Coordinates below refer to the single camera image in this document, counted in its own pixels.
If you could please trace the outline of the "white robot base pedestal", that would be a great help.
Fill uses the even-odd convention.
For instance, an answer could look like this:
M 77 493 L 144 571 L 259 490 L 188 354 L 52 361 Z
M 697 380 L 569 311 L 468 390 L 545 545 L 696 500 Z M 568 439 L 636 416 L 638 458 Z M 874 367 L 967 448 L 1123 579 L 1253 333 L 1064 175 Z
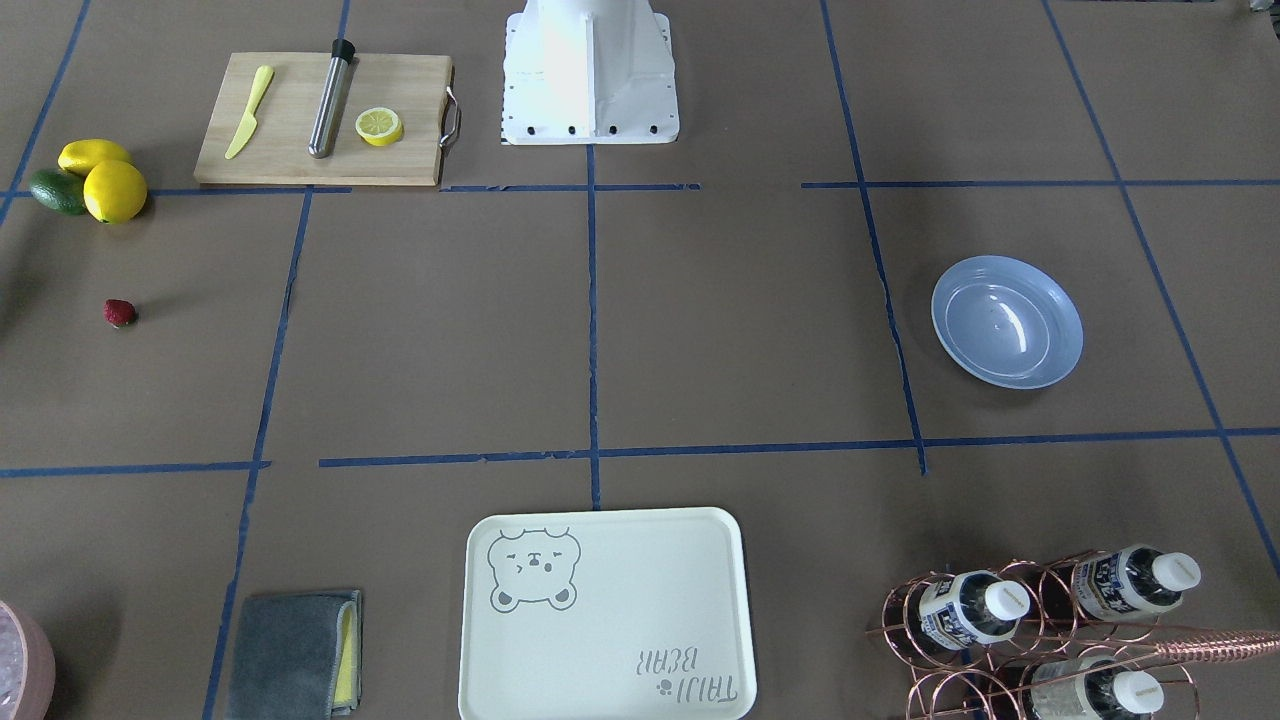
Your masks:
M 669 18 L 649 1 L 527 1 L 507 17 L 504 40 L 502 143 L 678 138 Z

